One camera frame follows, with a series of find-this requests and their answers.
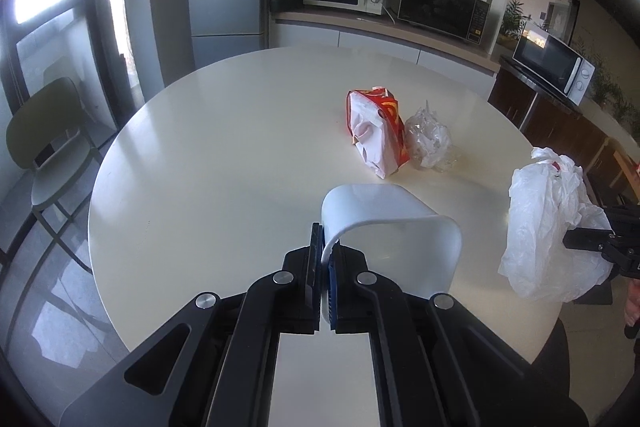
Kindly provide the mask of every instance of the tiled floor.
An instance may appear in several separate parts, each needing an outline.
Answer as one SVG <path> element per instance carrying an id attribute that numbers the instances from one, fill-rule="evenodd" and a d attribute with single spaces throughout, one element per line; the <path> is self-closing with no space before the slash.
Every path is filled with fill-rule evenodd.
<path id="1" fill-rule="evenodd" d="M 613 305 L 567 303 L 560 319 L 569 341 L 570 396 L 593 425 L 625 388 L 634 371 L 634 341 L 624 333 L 627 279 L 612 281 Z"/>
<path id="2" fill-rule="evenodd" d="M 102 147 L 102 154 L 107 146 Z M 62 199 L 76 210 L 97 174 L 93 164 Z M 63 239 L 89 264 L 88 201 Z M 45 216 L 59 230 L 62 214 Z M 58 425 L 65 407 L 128 353 L 111 326 L 94 279 L 36 223 L 0 287 L 0 348 L 43 414 Z"/>

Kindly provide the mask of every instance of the red snack bag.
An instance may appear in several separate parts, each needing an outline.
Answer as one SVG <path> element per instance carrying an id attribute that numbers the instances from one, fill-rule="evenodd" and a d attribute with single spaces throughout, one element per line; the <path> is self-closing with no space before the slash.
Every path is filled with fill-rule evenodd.
<path id="1" fill-rule="evenodd" d="M 409 160 L 398 100 L 385 87 L 347 95 L 347 128 L 362 159 L 385 178 Z"/>

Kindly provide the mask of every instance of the metal bolt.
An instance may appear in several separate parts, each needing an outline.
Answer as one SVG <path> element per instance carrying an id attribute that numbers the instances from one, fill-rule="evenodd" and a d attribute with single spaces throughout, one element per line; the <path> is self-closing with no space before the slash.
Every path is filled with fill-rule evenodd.
<path id="1" fill-rule="evenodd" d="M 441 310 L 450 310 L 453 308 L 453 299 L 451 295 L 447 295 L 446 293 L 441 293 L 440 295 L 436 295 L 433 298 L 433 303 L 436 308 Z"/>
<path id="2" fill-rule="evenodd" d="M 370 284 L 375 284 L 377 280 L 378 278 L 376 277 L 376 274 L 371 272 L 360 272 L 356 277 L 356 281 L 366 286 L 369 286 Z"/>
<path id="3" fill-rule="evenodd" d="M 216 296 L 213 293 L 201 293 L 196 297 L 196 306 L 206 310 L 216 303 Z"/>
<path id="4" fill-rule="evenodd" d="M 276 284 L 289 284 L 293 280 L 293 274 L 287 271 L 279 271 L 273 274 L 273 282 Z"/>

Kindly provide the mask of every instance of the white plastic bag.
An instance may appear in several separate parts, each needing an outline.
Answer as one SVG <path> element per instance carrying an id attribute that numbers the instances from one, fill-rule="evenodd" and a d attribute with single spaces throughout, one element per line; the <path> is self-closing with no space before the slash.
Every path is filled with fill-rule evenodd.
<path id="1" fill-rule="evenodd" d="M 404 143 L 417 167 L 446 171 L 455 161 L 449 129 L 429 111 L 428 101 L 404 122 Z"/>
<path id="2" fill-rule="evenodd" d="M 538 147 L 531 157 L 538 162 L 513 172 L 507 249 L 498 273 L 520 297 L 569 302 L 604 282 L 612 264 L 598 252 L 565 248 L 564 233 L 611 227 L 604 210 L 589 201 L 582 168 L 571 158 Z"/>

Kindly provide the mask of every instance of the green chair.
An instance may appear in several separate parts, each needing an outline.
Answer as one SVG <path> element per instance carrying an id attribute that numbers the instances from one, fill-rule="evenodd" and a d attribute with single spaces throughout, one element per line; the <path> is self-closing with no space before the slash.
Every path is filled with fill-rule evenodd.
<path id="1" fill-rule="evenodd" d="M 38 154 L 56 138 L 66 137 L 68 131 L 72 137 L 38 167 L 35 163 Z M 102 163 L 102 156 L 84 126 L 80 97 L 70 78 L 54 80 L 24 103 L 6 128 L 6 146 L 18 167 L 33 171 L 31 212 L 53 240 L 82 269 L 92 273 L 42 215 L 55 204 L 66 219 L 72 219 L 58 200 L 76 183 L 92 159 Z"/>

